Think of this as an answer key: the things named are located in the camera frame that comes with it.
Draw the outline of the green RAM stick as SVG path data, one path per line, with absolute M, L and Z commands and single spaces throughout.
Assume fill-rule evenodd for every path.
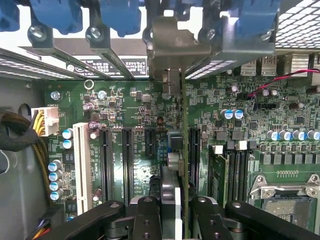
M 223 155 L 214 154 L 210 162 L 210 184 L 208 193 L 224 207 L 228 198 L 229 160 Z

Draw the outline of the black RAM slot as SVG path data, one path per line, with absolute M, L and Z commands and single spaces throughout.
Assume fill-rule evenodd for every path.
M 233 201 L 237 197 L 237 158 L 235 150 L 228 150 L 229 159 L 228 181 L 227 181 L 227 202 Z
M 247 199 L 247 177 L 248 177 L 248 143 L 241 140 L 236 145 L 237 156 L 237 200 Z

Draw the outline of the long black expansion slot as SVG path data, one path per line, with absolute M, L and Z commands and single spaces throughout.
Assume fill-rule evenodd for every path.
M 101 187 L 104 201 L 108 201 L 114 198 L 112 132 L 110 128 L 104 127 L 99 131 L 99 141 Z
M 131 127 L 122 129 L 122 162 L 124 203 L 128 206 L 134 195 L 134 132 Z
M 201 130 L 190 127 L 188 131 L 188 170 L 195 188 L 199 187 L 199 169 L 201 159 Z

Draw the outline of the short black expansion slot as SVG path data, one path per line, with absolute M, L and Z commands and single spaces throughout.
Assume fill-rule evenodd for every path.
M 156 154 L 156 130 L 152 127 L 147 127 L 144 131 L 145 140 L 145 155 L 152 158 Z

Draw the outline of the CPU socket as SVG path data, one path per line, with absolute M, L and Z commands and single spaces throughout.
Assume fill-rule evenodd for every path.
M 249 203 L 291 224 L 320 235 L 320 176 L 311 174 L 299 183 L 270 183 L 255 177 Z

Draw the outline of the white expansion slot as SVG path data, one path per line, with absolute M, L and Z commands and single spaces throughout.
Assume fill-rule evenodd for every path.
M 72 127 L 77 215 L 81 215 L 93 208 L 89 127 L 86 122 Z

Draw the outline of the green motherboard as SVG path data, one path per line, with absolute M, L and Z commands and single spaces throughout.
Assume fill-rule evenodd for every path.
M 320 177 L 320 54 L 303 55 L 297 68 L 287 56 L 265 57 L 249 64 L 260 75 L 243 70 L 186 78 L 187 125 L 200 128 L 199 186 L 189 175 L 188 197 L 209 197 L 213 155 L 235 150 L 247 141 L 246 200 L 257 175 L 269 183 L 302 183 Z M 92 208 L 104 201 L 100 130 L 110 128 L 113 157 L 113 199 L 125 203 L 122 129 L 132 128 L 133 197 L 162 203 L 163 236 L 183 236 L 183 131 L 181 95 L 164 93 L 157 81 L 55 81 L 46 89 L 46 103 L 58 107 L 59 133 L 48 138 L 53 202 L 70 221 L 77 217 L 73 125 L 87 123 Z M 145 153 L 145 129 L 155 128 L 154 157 Z

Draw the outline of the open grey PC case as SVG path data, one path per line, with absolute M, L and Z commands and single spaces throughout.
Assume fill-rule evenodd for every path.
M 202 28 L 203 17 L 217 21 L 211 55 L 200 64 L 188 67 L 185 80 L 192 74 L 205 73 L 209 78 L 235 70 L 259 76 L 262 68 L 250 67 L 251 62 L 287 56 L 297 68 L 302 64 L 302 56 L 320 55 L 320 0 L 281 0 L 271 29 L 249 37 L 237 36 L 235 0 L 139 0 L 140 32 L 119 37 L 107 27 L 111 48 L 120 59 L 146 57 L 148 77 L 112 78 L 82 61 L 102 59 L 91 51 L 86 30 L 105 24 L 100 1 L 81 0 L 83 30 L 64 35 L 52 29 L 55 47 L 85 63 L 87 71 L 98 76 L 86 77 L 67 70 L 65 62 L 33 49 L 28 29 L 31 25 L 45 24 L 37 20 L 30 0 L 14 1 L 20 12 L 20 29 L 0 32 L 0 240 L 54 240 L 54 229 L 69 221 L 64 217 L 64 209 L 52 198 L 48 148 L 48 138 L 52 135 L 40 137 L 31 129 L 31 109 L 49 107 L 46 102 L 49 84 L 148 80 L 159 82 L 164 93 L 180 96 L 178 81 L 169 83 L 167 75 L 156 78 L 150 69 L 147 45 L 151 43 L 154 17 L 176 16 L 178 28 L 189 30 L 195 38 Z M 201 240 L 192 236 L 192 200 L 188 201 L 190 236 L 164 238 L 165 211 L 157 199 L 160 240 Z

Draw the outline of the white power connector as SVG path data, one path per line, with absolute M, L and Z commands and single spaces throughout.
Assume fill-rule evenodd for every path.
M 39 137 L 48 137 L 59 133 L 59 109 L 56 106 L 31 109 L 31 129 Z

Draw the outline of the black printed label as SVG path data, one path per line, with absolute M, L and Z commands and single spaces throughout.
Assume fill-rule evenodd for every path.
M 132 73 L 135 78 L 146 78 L 148 77 L 148 66 L 146 57 L 142 58 L 121 58 L 125 66 Z M 83 59 L 83 62 L 87 63 L 94 69 L 107 74 L 111 78 L 123 78 L 124 76 L 116 70 L 109 62 L 103 59 Z M 80 67 L 76 67 L 75 65 L 68 64 L 66 69 L 71 72 L 78 73 L 85 77 L 93 77 L 97 78 L 98 76 L 89 72 L 88 70 L 84 70 Z

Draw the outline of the metal slot cover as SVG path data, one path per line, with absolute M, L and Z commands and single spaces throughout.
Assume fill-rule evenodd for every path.
M 67 65 L 87 70 L 88 66 L 67 52 L 55 47 L 53 29 L 43 24 L 31 25 L 27 31 L 32 48 L 44 55 L 56 58 Z
M 86 39 L 89 42 L 90 49 L 103 60 L 108 61 L 127 79 L 134 79 L 134 75 L 126 67 L 125 63 L 119 58 L 111 47 L 110 28 L 104 24 L 90 26 L 86 30 Z

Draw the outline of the blue slot latch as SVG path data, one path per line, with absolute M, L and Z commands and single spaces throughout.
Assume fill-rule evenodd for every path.
M 250 37 L 264 34 L 274 24 L 281 0 L 234 0 L 236 34 Z
M 81 0 L 29 0 L 36 19 L 62 35 L 83 30 Z
M 119 37 L 134 35 L 141 30 L 140 0 L 99 0 L 102 22 Z
M 20 29 L 20 10 L 15 0 L 0 0 L 0 32 Z

